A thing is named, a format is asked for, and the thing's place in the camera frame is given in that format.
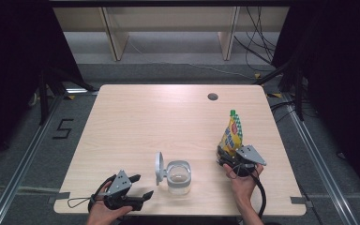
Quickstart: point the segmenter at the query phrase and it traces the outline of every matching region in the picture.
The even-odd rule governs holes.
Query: human hand
[[[251,197],[256,183],[251,176],[237,176],[229,165],[223,165],[224,170],[226,171],[227,177],[231,179],[232,184],[232,195],[235,198],[236,207],[241,213],[242,218],[246,224],[263,224],[259,216],[254,211],[251,204]],[[257,164],[256,170],[252,173],[254,176],[258,177],[263,171],[263,166]]]
[[[100,193],[104,193],[112,182],[108,182],[101,188]],[[110,225],[113,221],[121,216],[130,212],[133,208],[131,206],[123,206],[119,209],[111,210],[105,206],[102,201],[102,196],[96,196],[96,202],[93,204],[92,209],[87,219],[87,225]]]

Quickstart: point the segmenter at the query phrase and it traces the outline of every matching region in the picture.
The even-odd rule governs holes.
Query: floor
[[[248,45],[248,36],[237,33]],[[278,33],[266,33],[274,45]],[[131,33],[125,54],[114,62],[104,33],[66,33],[70,48],[86,82],[104,83],[245,83],[256,75],[266,75],[273,68],[234,42],[230,61],[224,61],[215,33]],[[270,60],[266,49],[250,45],[250,49]],[[279,94],[280,76],[264,85],[266,94]],[[77,87],[66,83],[68,88]],[[270,105],[293,97],[269,97]],[[2,224],[75,224],[84,223],[87,215],[57,215],[53,202],[66,175],[94,95],[76,95],[57,101],[51,99],[53,116],[46,127],[38,125],[40,109],[36,106],[24,115],[0,152],[0,203],[8,202],[0,217]],[[292,164],[302,193],[308,199],[307,213],[302,217],[263,217],[264,222],[280,224],[360,224],[360,181],[347,160],[337,156],[339,150],[324,124],[305,97],[305,121],[299,121],[292,105],[273,110],[278,130]],[[53,137],[60,122],[71,118],[70,139]],[[36,143],[35,135],[40,134]],[[19,171],[19,165],[27,165]],[[200,219],[178,224],[203,224]]]

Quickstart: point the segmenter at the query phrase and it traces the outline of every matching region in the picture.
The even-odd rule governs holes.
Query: wooden table
[[[208,95],[215,93],[217,100]],[[253,144],[267,162],[261,175],[267,195],[265,215],[301,216],[303,204],[293,170],[280,139],[263,89],[258,85],[125,84],[101,87],[60,192],[69,198],[88,197],[109,176],[125,170],[140,174],[129,196],[154,190],[142,211],[150,216],[238,216],[229,178],[216,163],[216,150],[229,123],[230,110],[239,114],[243,144]],[[156,152],[165,168],[170,161],[186,160],[192,181],[188,195],[168,192],[166,179],[156,184]],[[252,204],[258,211],[261,193]],[[57,213],[87,213],[87,204],[69,208],[57,200]]]

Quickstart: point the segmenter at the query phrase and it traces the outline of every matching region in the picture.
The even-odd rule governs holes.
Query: gray floor
[[[237,36],[247,43],[245,34],[240,33]],[[105,83],[249,84],[254,82],[254,75],[259,72],[256,68],[273,69],[251,54],[247,56],[247,61],[253,68],[246,66],[246,52],[235,42],[231,60],[223,61],[218,36],[214,33],[131,33],[126,53],[120,62],[112,60],[105,34],[67,33],[66,37],[85,81],[95,87]],[[266,37],[275,43],[278,34],[266,34]],[[265,53],[259,47],[252,48],[258,53]],[[280,76],[266,83],[264,91],[269,94],[278,93],[279,80]],[[75,87],[71,83],[67,83],[67,86]],[[58,215],[53,211],[49,199],[54,197],[61,187],[95,99],[94,95],[77,95],[72,100],[61,101],[6,212],[3,224],[84,224],[87,215]],[[267,100],[270,105],[274,105],[284,99],[269,97]],[[336,156],[339,149],[314,109],[304,103],[303,112],[304,123],[310,135],[360,224],[358,176],[346,160]],[[11,138],[7,140],[8,148],[0,152],[0,196],[38,130],[39,118],[37,102],[36,106],[26,112]],[[71,127],[68,139],[54,139],[55,136],[63,135],[62,131],[57,131],[57,127],[60,121],[66,118],[73,119],[67,123]],[[322,224],[343,224],[287,107],[275,111],[274,118],[295,177],[313,201],[314,208],[309,207],[302,217],[264,216],[264,222],[319,224],[313,211],[315,209]],[[187,224],[201,224],[201,221],[196,219],[194,223],[188,221]]]

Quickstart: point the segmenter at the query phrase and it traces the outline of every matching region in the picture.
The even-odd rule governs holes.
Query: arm
[[[227,164],[224,164],[223,168],[226,171],[227,176],[231,178],[232,194],[235,198],[236,207],[241,213],[244,223],[247,225],[263,224],[256,211],[253,209],[250,201],[253,190],[256,187],[256,183],[252,177],[236,177],[233,169]],[[258,174],[262,173],[262,171],[263,166],[258,164],[254,175],[257,176]]]
[[[101,190],[100,193],[104,192],[106,188],[110,186],[111,182],[108,182]],[[121,216],[127,214],[132,210],[131,206],[124,206],[122,208],[111,210],[107,208],[102,201],[102,198],[97,199],[93,204],[92,209],[89,213],[89,218],[87,219],[87,225],[110,225],[113,221]]]

